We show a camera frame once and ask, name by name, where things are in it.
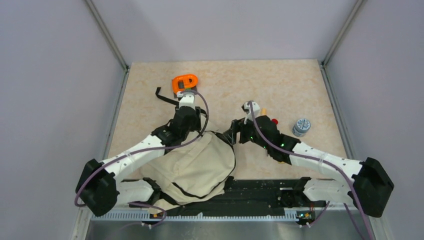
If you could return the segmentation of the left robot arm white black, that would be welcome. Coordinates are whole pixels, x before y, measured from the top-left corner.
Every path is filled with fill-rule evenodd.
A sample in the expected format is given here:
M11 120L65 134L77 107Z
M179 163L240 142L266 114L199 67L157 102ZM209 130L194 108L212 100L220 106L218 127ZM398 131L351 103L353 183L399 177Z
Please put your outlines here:
M130 149L109 159L89 160L81 173L75 189L74 204L88 207L99 217L116 206L144 202L154 207L160 202L160 193L146 180L124 179L148 162L168 152L187 146L190 132L202 134L200 107L182 106L175 110L173 118L156 128L144 140Z

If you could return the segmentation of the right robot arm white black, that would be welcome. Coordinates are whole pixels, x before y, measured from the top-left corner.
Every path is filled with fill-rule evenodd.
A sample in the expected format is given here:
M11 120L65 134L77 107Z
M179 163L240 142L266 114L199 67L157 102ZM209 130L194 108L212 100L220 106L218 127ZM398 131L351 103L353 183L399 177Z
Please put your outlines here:
M293 200L299 206L315 201L347 203L362 209L367 216L380 218L394 190L393 181L378 160L348 159L311 147L281 133L266 115L255 120L235 119L223 135L232 144L255 143L279 163L308 168L326 176L326 180L307 178L293 192Z

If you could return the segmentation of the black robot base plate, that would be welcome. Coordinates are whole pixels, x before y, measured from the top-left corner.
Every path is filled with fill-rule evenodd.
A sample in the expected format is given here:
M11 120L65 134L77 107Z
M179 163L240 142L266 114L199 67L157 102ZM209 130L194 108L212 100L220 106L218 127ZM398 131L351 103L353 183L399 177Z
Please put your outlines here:
M238 180L229 177L224 193L202 202L178 203L169 217L265 217L283 216L301 207L324 207L328 200L312 201L303 193L308 177L299 179Z

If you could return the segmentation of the beige canvas backpack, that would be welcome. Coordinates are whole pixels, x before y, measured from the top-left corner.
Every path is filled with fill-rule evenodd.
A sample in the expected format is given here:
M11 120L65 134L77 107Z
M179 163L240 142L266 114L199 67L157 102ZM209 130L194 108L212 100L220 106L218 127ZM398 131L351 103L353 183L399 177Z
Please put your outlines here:
M206 122L204 113L200 119L206 129L195 142L139 168L143 178L152 179L161 189L154 202L157 208L150 213L205 202L224 193L225 181L236 168L235 151L218 128Z

